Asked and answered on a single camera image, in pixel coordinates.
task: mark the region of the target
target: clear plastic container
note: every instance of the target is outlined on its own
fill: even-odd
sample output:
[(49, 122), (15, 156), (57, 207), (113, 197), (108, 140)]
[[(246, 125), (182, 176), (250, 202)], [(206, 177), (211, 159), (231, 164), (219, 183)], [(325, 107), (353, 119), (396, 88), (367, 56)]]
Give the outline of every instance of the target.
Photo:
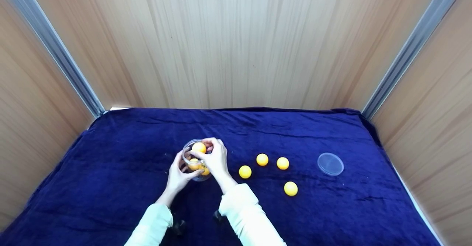
[[(192, 146), (196, 142), (201, 142), (202, 139), (193, 139), (190, 140), (188, 143), (185, 144), (184, 149), (182, 150), (182, 159), (185, 161), (185, 165), (188, 168), (189, 172), (198, 170), (198, 169), (205, 169), (205, 172), (203, 174), (207, 175), (199, 175), (192, 180), (194, 181), (204, 181), (207, 180), (209, 177), (211, 177), (211, 173), (208, 171), (205, 162), (203, 160), (200, 160), (198, 157), (195, 157), (194, 155), (190, 154), (190, 150), (192, 150)], [(197, 159), (197, 162), (191, 162), (190, 160), (192, 159)]]
[(343, 161), (337, 155), (327, 152), (318, 157), (318, 167), (330, 176), (337, 176), (344, 171)]

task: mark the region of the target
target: hand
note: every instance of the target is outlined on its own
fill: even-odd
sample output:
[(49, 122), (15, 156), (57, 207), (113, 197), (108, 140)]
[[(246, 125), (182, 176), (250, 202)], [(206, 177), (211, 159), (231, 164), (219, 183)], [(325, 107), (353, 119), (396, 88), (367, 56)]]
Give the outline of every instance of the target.
[(170, 165), (167, 186), (159, 199), (157, 199), (157, 204), (165, 204), (167, 207), (170, 207), (175, 196), (187, 185), (187, 183), (204, 171), (203, 169), (199, 169), (192, 173), (184, 173), (188, 169), (184, 164), (185, 162), (182, 160), (182, 151), (180, 151), (177, 153), (174, 162)]
[(237, 185), (237, 182), (228, 172), (228, 163), (226, 160), (228, 150), (223, 141), (216, 139), (215, 137), (205, 138), (202, 142), (207, 147), (207, 151), (211, 150), (211, 154), (204, 154), (194, 150), (191, 150), (190, 153), (205, 162), (206, 167), (209, 169), (211, 174), (213, 174), (221, 187), (221, 191), (223, 194), (226, 194), (229, 189)]
[(223, 141), (212, 137), (205, 138), (202, 140), (202, 142), (207, 147), (207, 151), (211, 151), (211, 154), (204, 154), (195, 150), (191, 150), (190, 153), (203, 160), (206, 167), (215, 177), (222, 174), (229, 174), (228, 165), (226, 163), (228, 150), (226, 149)]

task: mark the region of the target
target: person's left hand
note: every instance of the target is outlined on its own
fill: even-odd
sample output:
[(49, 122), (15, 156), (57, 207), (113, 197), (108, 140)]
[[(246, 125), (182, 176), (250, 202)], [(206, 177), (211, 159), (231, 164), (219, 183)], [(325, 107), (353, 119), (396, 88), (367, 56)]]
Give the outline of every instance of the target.
[(157, 204), (165, 204), (170, 207), (174, 197), (187, 185), (187, 183), (202, 174), (203, 169), (196, 170), (191, 173), (185, 173), (188, 167), (182, 159), (182, 151), (177, 153), (174, 162), (169, 168), (169, 178), (167, 179), (167, 186), (162, 195), (156, 201)]

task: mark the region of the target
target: metal corner frame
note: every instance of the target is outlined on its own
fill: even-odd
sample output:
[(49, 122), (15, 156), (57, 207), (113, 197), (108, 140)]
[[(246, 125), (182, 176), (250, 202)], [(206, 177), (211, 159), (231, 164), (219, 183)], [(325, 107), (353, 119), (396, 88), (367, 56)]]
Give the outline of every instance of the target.
[(36, 0), (12, 0), (95, 118), (105, 108)]
[(367, 119), (371, 119), (382, 106), (455, 1), (431, 1), (362, 110)]

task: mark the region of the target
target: wrist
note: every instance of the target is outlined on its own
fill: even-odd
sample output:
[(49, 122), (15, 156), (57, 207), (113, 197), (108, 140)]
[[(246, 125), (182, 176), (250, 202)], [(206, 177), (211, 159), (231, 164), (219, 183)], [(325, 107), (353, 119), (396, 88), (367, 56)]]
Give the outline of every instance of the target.
[(220, 175), (214, 175), (216, 181), (218, 182), (219, 187), (221, 188), (221, 192), (223, 195), (226, 194), (229, 190), (231, 190), (234, 186), (238, 183), (229, 175), (229, 173), (222, 173)]
[(157, 199), (156, 204), (163, 204), (170, 208), (170, 205), (172, 204), (172, 201), (174, 201), (176, 195), (177, 192), (175, 190), (169, 190), (166, 188), (159, 199)]

